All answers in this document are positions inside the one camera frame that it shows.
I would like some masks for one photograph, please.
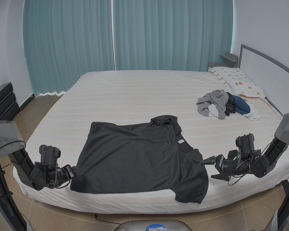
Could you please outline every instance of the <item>pillow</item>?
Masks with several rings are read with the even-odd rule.
[[[213,72],[234,95],[258,98],[266,97],[263,89],[250,80],[239,68],[213,67],[210,71]]]

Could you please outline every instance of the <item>curtain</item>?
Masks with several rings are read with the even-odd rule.
[[[116,70],[207,71],[231,50],[233,0],[113,0]]]
[[[89,71],[114,70],[110,1],[25,0],[23,41],[35,95],[67,91]]]

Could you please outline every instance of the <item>blue logo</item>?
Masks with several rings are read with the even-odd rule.
[[[145,231],[167,231],[167,229],[163,225],[154,224],[147,227]]]

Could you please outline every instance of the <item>tiled floor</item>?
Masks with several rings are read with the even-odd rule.
[[[24,141],[30,138],[39,122],[58,99],[59,97],[56,95],[39,96],[15,117],[14,121],[17,123]],[[1,159],[1,166],[5,166],[9,162],[10,160],[4,157]],[[13,199],[20,212],[29,219],[35,231],[113,231],[116,228],[116,225],[96,221],[93,213],[81,213],[44,204],[23,195],[12,175],[13,166],[10,165],[4,170],[9,189],[14,193]],[[266,227],[284,197],[282,185],[276,185],[265,192],[205,212],[176,215],[99,214],[98,219],[117,223],[129,220],[177,219],[187,223],[194,231],[260,231]],[[0,215],[0,230],[11,230],[2,215]]]

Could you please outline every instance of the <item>headboard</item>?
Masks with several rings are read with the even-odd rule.
[[[238,67],[263,88],[267,100],[282,115],[289,113],[289,68],[248,46],[241,45]]]

